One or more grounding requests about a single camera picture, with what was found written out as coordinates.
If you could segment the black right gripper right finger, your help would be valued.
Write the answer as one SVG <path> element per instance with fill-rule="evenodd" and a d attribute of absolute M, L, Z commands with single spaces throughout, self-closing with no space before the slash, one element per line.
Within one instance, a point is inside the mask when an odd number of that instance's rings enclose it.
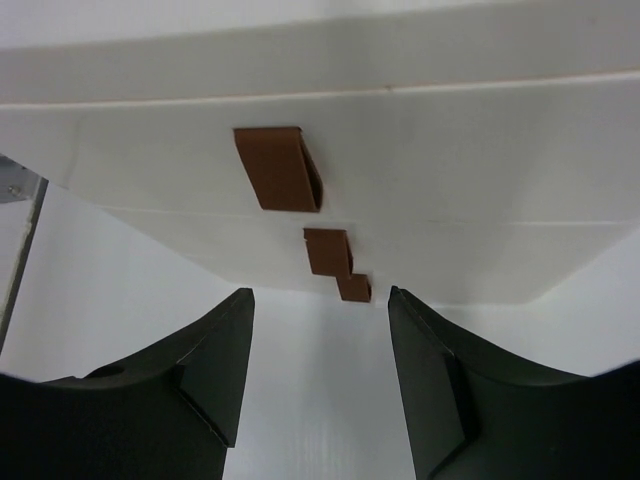
<path fill-rule="evenodd" d="M 420 479 L 635 479 L 639 365 L 580 376 L 511 353 L 405 289 L 388 316 Z"/>

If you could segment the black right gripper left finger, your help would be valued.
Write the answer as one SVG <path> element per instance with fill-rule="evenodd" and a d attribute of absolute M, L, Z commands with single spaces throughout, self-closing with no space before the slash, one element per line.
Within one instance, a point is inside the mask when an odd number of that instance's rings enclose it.
<path fill-rule="evenodd" d="M 255 299 L 236 290 L 201 319 L 85 377 L 1 378 L 5 479 L 219 479 L 235 446 Z"/>

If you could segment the brown bottom drawer handle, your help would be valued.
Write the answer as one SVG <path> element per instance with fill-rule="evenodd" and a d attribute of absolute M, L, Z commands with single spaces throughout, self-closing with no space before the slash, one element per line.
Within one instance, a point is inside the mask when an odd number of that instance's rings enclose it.
<path fill-rule="evenodd" d="M 372 289 L 369 276 L 353 273 L 347 277 L 336 278 L 340 297 L 346 302 L 370 303 Z"/>

